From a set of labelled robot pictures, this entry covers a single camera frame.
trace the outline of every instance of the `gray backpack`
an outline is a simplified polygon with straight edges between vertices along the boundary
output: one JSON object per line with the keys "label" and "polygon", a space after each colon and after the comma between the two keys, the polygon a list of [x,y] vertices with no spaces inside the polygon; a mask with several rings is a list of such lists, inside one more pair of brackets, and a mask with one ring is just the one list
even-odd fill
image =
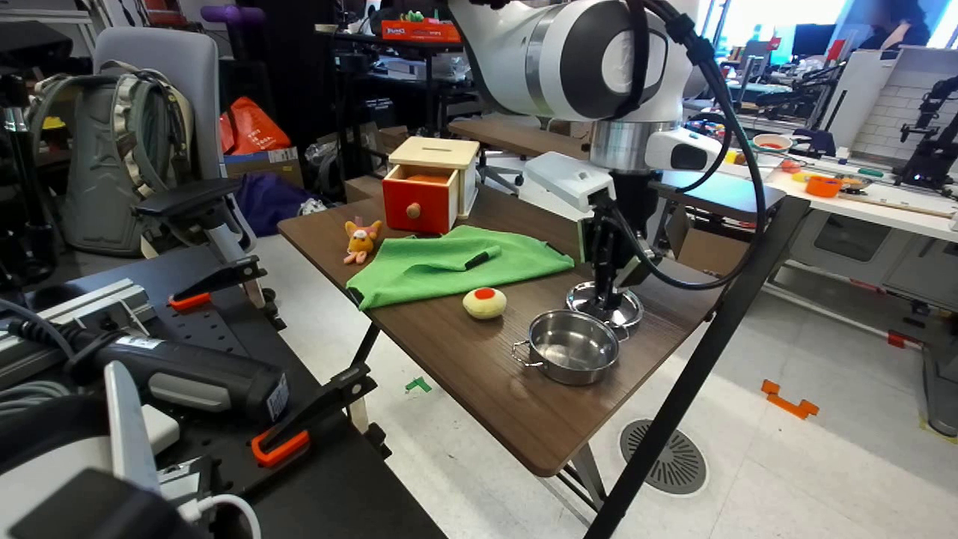
{"label": "gray backpack", "polygon": [[49,115],[70,127],[70,175],[55,193],[66,244],[137,253],[143,198],[191,178],[191,106],[160,71],[122,63],[100,75],[58,75],[37,86],[30,132],[40,145]]}

